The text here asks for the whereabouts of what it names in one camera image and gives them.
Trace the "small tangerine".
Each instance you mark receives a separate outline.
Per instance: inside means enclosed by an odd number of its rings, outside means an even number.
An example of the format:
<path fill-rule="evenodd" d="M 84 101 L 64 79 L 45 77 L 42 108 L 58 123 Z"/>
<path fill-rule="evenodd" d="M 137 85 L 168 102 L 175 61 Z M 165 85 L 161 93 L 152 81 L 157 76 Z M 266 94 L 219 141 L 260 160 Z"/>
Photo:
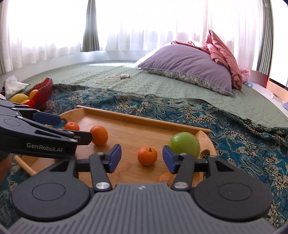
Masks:
<path fill-rule="evenodd" d="M 104 146 L 107 143 L 108 132 L 103 126 L 96 125 L 92 127 L 90 133 L 92 134 L 92 142 L 96 146 Z"/>
<path fill-rule="evenodd" d="M 79 131 L 80 127 L 77 123 L 71 121 L 71 122 L 67 122 L 64 126 L 65 130 L 73 130 L 73 131 Z"/>
<path fill-rule="evenodd" d="M 137 159 L 143 166 L 153 165 L 156 162 L 157 157 L 157 151 L 150 146 L 142 147 L 138 150 Z"/>

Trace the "large orange fruit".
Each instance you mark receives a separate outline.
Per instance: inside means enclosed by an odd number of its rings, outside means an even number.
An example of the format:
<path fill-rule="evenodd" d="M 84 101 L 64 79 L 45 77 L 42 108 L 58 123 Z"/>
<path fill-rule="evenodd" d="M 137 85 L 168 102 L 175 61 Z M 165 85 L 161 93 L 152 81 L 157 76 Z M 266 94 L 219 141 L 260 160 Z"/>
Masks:
<path fill-rule="evenodd" d="M 159 183 L 167 183 L 169 187 L 171 187 L 176 175 L 173 175 L 171 173 L 164 173 L 158 178 Z"/>

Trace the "yellow lemon in bowl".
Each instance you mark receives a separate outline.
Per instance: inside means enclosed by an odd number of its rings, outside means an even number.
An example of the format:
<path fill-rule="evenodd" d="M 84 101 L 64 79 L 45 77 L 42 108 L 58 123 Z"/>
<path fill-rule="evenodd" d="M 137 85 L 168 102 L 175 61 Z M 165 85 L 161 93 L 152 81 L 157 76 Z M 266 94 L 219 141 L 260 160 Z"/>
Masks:
<path fill-rule="evenodd" d="M 22 94 L 22 93 L 15 94 L 9 99 L 10 102 L 15 102 L 15 103 L 22 103 L 25 100 L 29 100 L 29 96 Z"/>

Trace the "white crumpled cloth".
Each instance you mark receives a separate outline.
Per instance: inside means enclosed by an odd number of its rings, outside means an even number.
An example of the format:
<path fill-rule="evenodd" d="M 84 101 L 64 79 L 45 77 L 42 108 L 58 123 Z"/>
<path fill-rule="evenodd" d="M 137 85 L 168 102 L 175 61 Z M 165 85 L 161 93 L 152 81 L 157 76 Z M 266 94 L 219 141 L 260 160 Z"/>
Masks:
<path fill-rule="evenodd" d="M 8 77 L 3 85 L 4 96 L 9 99 L 18 92 L 24 90 L 29 84 L 17 80 L 15 76 Z"/>

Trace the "orange in bowl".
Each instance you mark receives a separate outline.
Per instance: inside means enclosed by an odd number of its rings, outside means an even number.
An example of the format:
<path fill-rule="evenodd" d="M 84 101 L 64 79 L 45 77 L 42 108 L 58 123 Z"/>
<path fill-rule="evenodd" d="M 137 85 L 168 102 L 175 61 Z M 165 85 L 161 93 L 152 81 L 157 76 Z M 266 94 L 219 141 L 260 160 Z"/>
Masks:
<path fill-rule="evenodd" d="M 29 93 L 29 99 L 32 100 L 33 97 L 38 93 L 38 89 L 34 89 Z"/>

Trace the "red glass fruit bowl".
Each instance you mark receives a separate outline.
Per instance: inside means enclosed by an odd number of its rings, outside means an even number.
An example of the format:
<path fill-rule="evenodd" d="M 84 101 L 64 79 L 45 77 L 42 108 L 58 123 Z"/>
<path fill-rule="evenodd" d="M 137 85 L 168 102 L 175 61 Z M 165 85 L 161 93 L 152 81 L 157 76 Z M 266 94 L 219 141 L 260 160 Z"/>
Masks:
<path fill-rule="evenodd" d="M 29 93 L 34 90 L 38 89 L 38 93 L 33 97 L 32 100 L 25 100 L 22 104 L 28 105 L 30 108 L 34 108 L 37 110 L 44 110 L 47 101 L 50 99 L 53 90 L 53 80 L 51 78 L 46 78 L 43 82 L 38 83 L 33 86 Z"/>

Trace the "wooden serving tray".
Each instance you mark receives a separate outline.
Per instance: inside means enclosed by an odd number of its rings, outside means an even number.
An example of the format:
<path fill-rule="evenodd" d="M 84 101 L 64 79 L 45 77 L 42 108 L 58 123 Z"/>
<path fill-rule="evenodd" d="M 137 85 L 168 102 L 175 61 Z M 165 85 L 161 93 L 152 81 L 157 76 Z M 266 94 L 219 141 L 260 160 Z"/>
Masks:
<path fill-rule="evenodd" d="M 108 174 L 113 186 L 118 183 L 158 182 L 159 176 L 169 173 L 162 159 L 162 147 L 167 145 L 170 138 L 179 132 L 189 132 L 196 136 L 201 148 L 199 158 L 203 158 L 207 154 L 217 155 L 216 149 L 208 137 L 209 129 L 79 105 L 75 109 L 61 114 L 60 117 L 67 122 L 77 123 L 82 131 L 89 131 L 92 127 L 101 125 L 108 132 L 108 141 L 104 146 L 97 147 L 93 143 L 78 146 L 76 149 L 78 159 L 88 158 L 97 152 L 106 153 L 115 144 L 121 145 L 121 161 L 114 173 Z M 144 146 L 151 146 L 158 153 L 158 158 L 152 166 L 143 166 L 138 162 L 138 150 Z"/>

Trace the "green quilted bedspread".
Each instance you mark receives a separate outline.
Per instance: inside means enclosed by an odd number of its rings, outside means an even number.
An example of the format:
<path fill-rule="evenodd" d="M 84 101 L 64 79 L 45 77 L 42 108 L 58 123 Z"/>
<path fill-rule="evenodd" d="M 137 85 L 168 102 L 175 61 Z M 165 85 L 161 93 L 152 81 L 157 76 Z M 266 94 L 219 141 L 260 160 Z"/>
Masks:
<path fill-rule="evenodd" d="M 287 127 L 287 116 L 262 94 L 243 86 L 224 96 L 209 89 L 139 70 L 133 63 L 79 63 L 49 70 L 24 80 L 30 87 L 45 78 L 54 83 L 111 89 L 166 98 L 197 98 L 267 127 Z"/>

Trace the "blue paisley cloth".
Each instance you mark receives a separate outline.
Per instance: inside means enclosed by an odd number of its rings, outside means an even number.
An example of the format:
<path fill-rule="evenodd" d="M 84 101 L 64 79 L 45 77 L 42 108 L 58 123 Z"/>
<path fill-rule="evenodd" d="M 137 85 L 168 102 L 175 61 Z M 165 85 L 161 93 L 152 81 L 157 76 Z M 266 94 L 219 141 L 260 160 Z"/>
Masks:
<path fill-rule="evenodd" d="M 162 98 L 80 85 L 56 84 L 45 111 L 62 114 L 77 105 L 207 128 L 218 155 L 267 184 L 273 202 L 267 220 L 287 221 L 287 127 L 266 127 L 243 119 L 210 101 Z"/>

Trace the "green curtain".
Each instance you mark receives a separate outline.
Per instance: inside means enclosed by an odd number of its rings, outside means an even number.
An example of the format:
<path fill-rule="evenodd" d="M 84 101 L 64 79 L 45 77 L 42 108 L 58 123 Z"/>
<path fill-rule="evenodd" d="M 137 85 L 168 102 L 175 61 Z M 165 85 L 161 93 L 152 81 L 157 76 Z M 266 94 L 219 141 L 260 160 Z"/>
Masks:
<path fill-rule="evenodd" d="M 82 39 L 81 52 L 99 51 L 99 39 L 97 31 L 96 2 L 89 0 L 86 9 L 86 23 Z"/>
<path fill-rule="evenodd" d="M 259 52 L 257 71 L 262 74 L 270 75 L 271 62 L 273 55 L 273 13 L 270 0 L 262 1 L 263 4 L 263 33 L 261 49 Z"/>

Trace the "purple pillow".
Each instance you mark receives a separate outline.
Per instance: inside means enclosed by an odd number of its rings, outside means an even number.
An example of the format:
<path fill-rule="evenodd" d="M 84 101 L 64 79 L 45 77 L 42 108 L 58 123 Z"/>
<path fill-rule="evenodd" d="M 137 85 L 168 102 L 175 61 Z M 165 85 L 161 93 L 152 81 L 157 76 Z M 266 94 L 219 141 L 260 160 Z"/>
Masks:
<path fill-rule="evenodd" d="M 209 54 L 182 44 L 163 46 L 137 65 L 149 73 L 177 79 L 233 96 L 228 69 L 213 61 Z"/>

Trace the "pink folded blanket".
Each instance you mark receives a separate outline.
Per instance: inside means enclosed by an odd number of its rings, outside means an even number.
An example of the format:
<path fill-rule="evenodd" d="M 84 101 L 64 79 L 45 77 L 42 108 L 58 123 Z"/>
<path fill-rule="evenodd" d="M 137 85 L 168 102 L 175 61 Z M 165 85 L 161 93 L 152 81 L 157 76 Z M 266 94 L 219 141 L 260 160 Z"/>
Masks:
<path fill-rule="evenodd" d="M 243 72 L 248 72 L 248 69 L 238 66 L 233 53 L 211 29 L 208 30 L 206 40 L 201 46 L 196 46 L 192 41 L 181 42 L 174 40 L 172 44 L 189 46 L 209 54 L 214 62 L 226 67 L 231 75 L 232 87 L 237 90 L 241 90 L 243 83 L 248 81 L 248 75 L 242 76 Z"/>

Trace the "right green curtain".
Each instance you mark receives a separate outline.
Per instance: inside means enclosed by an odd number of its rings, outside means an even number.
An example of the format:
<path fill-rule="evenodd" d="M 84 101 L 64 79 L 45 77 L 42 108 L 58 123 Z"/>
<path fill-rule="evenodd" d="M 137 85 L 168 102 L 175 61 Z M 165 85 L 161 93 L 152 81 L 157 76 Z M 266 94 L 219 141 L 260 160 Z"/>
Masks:
<path fill-rule="evenodd" d="M 273 55 L 273 13 L 270 0 L 262 1 L 263 4 L 263 33 L 261 49 L 259 52 L 257 71 L 262 74 L 270 75 L 271 62 Z"/>

